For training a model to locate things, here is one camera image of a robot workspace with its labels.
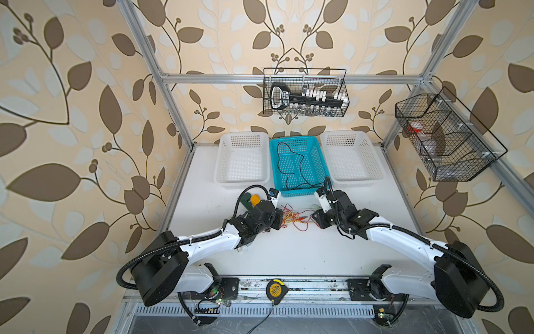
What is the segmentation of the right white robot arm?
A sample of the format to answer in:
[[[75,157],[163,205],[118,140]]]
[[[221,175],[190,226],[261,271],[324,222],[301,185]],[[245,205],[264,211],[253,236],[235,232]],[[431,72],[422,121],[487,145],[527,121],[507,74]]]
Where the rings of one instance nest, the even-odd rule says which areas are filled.
[[[440,302],[453,314],[470,318],[476,311],[497,313],[505,306],[503,293],[484,272],[470,247],[428,239],[377,212],[357,209],[341,190],[321,187],[315,192],[320,209],[312,215],[320,228],[334,226],[341,236],[382,244],[416,262],[416,271],[382,264],[363,289],[382,301],[391,295],[418,296]]]

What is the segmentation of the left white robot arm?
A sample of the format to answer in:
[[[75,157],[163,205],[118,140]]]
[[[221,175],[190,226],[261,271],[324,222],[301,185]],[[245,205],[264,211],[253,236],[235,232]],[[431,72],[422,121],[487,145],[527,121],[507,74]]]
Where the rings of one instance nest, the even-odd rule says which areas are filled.
[[[119,286],[139,292],[145,306],[154,306],[178,292],[210,293],[220,285],[213,265],[217,253],[240,249],[267,230],[279,230],[283,211],[269,200],[240,216],[226,219],[222,228],[178,238],[161,233],[143,252],[119,269]]]

